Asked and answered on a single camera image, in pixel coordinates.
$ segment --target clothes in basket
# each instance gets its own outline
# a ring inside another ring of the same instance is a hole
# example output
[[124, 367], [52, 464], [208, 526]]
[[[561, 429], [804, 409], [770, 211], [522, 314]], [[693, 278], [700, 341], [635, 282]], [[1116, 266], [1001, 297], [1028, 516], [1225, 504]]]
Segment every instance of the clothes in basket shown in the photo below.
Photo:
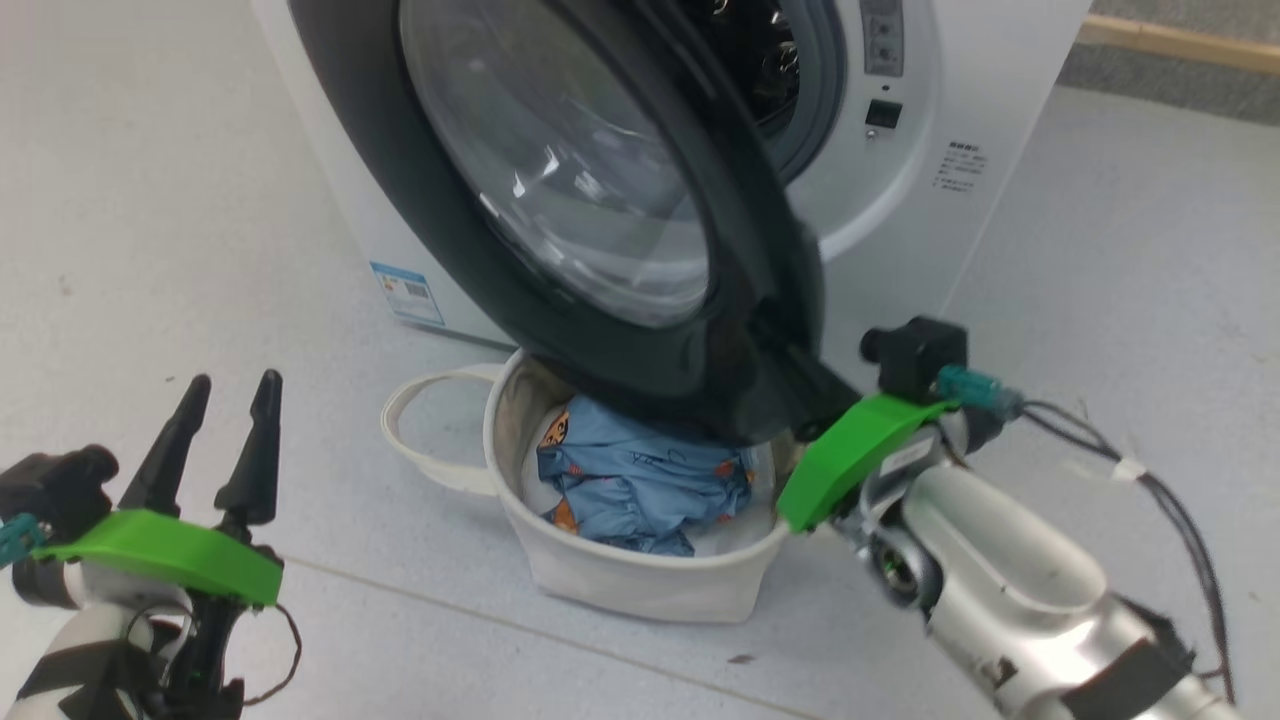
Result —
[[563, 496], [545, 515], [556, 527], [654, 555], [692, 556], [682, 528], [751, 500], [746, 451], [666, 437], [581, 395], [539, 443], [538, 474]]

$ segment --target green bracket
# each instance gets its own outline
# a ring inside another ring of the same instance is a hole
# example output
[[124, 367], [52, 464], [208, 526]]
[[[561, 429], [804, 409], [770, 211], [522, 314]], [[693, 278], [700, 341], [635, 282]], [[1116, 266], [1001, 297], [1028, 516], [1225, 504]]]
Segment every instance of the green bracket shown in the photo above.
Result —
[[274, 606], [284, 568], [218, 530], [150, 510], [108, 515], [78, 541], [37, 559], [83, 560], [252, 606]]
[[778, 496], [778, 514], [794, 533], [814, 529], [920, 425], [954, 407], [913, 405], [888, 395], [855, 404], [805, 450]]

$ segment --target basket handle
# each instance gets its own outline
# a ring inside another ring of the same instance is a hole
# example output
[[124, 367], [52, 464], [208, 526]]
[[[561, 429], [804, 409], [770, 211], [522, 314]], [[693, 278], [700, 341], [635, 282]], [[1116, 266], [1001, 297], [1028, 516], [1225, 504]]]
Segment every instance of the basket handle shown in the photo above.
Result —
[[401, 455], [412, 460], [413, 465], [417, 465], [417, 469], [424, 475], [438, 484], [474, 495], [497, 496], [498, 491], [494, 488], [493, 475], [488, 468], [445, 462], [438, 457], [417, 452], [404, 445], [399, 433], [399, 418], [404, 413], [404, 409], [408, 407], [408, 404], [429, 386], [447, 379], [476, 379], [493, 383], [498, 380], [502, 368], [502, 365], [495, 363], [484, 363], [434, 375], [422, 375], [402, 384], [392, 393], [392, 397], [383, 407], [383, 434], [387, 436], [387, 442], [392, 443], [392, 447], [398, 450]]

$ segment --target laundry basket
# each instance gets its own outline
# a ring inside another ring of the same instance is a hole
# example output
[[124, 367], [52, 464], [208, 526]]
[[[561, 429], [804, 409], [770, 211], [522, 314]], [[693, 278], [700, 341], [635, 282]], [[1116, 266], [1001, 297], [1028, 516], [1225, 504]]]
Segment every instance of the laundry basket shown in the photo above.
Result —
[[[484, 414], [486, 468], [444, 462], [411, 450], [401, 437], [399, 418], [408, 404], [428, 386], [451, 378], [493, 382]], [[472, 365], [406, 383], [383, 410], [383, 432], [428, 478], [453, 489], [497, 496], [529, 556], [534, 583], [543, 592], [657, 620], [746, 620], [755, 607], [764, 571], [790, 533], [786, 523], [772, 512], [776, 492], [796, 456], [790, 436], [753, 448], [756, 484], [772, 488], [753, 500], [753, 505], [763, 503], [762, 510], [769, 518], [759, 537], [739, 538], [728, 543], [727, 552], [710, 556], [645, 555], [561, 530], [526, 505], [531, 447], [541, 438], [548, 418], [572, 395], [541, 364], [517, 351], [506, 365]], [[771, 477], [760, 483], [764, 473]]]

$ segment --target washing machine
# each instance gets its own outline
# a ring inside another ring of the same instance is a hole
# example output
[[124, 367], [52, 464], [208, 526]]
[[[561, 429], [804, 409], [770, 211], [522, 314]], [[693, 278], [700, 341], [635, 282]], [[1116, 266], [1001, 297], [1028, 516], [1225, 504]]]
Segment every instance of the washing machine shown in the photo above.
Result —
[[742, 441], [945, 311], [1088, 5], [255, 0], [398, 316]]

